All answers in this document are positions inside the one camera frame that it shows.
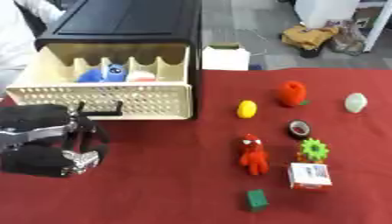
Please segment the green gear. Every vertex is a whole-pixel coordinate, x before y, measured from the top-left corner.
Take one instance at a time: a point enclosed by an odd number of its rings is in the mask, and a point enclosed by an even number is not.
[[[318,139],[309,138],[301,143],[301,153],[313,162],[326,159],[328,152],[326,144],[321,143]]]

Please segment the green leaf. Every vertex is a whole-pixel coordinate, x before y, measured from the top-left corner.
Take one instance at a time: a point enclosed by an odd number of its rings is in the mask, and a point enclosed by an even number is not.
[[[304,101],[301,101],[301,103],[299,103],[299,105],[304,106],[304,105],[307,105],[307,104],[309,104],[309,103],[311,103],[311,101],[304,100]]]

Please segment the toy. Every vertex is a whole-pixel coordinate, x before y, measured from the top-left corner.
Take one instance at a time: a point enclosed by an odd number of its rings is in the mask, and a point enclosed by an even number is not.
[[[111,64],[105,68],[103,72],[103,81],[105,82],[121,82],[125,81],[127,71],[122,65]]]
[[[305,85],[299,81],[286,81],[278,89],[278,98],[280,102],[288,107],[300,105],[305,100],[306,88]]]
[[[320,140],[309,138],[302,141],[300,152],[297,153],[297,161],[323,164],[328,157],[328,152],[326,144],[321,143]]]
[[[269,203],[264,196],[264,192],[261,189],[248,191],[248,204],[251,212],[258,212],[265,208]]]
[[[325,164],[291,163],[288,173],[291,189],[319,191],[333,184]]]
[[[127,81],[155,81],[155,74],[146,71],[134,71],[127,77]]]
[[[311,127],[304,121],[293,120],[289,122],[288,132],[291,137],[302,140],[306,139],[311,134]]]
[[[252,118],[257,111],[257,105],[253,101],[242,101],[237,109],[240,118]]]
[[[127,72],[121,65],[111,64],[102,71],[93,68],[82,74],[77,82],[121,82],[125,80]]]
[[[348,112],[360,113],[368,105],[368,99],[363,94],[350,94],[345,101]]]
[[[247,134],[241,142],[242,155],[240,165],[247,166],[251,175],[265,174],[269,171],[268,153],[264,150],[262,141],[254,136]]]

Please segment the orange ball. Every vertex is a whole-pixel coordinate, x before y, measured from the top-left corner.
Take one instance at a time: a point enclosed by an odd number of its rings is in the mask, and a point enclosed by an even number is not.
[[[295,107],[306,98],[305,85],[295,80],[286,81],[278,89],[278,97],[283,105]]]

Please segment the blue ball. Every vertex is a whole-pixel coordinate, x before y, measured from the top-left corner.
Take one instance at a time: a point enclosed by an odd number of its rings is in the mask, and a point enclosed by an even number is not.
[[[102,73],[98,68],[86,71],[82,74],[77,82],[100,82],[102,81]]]

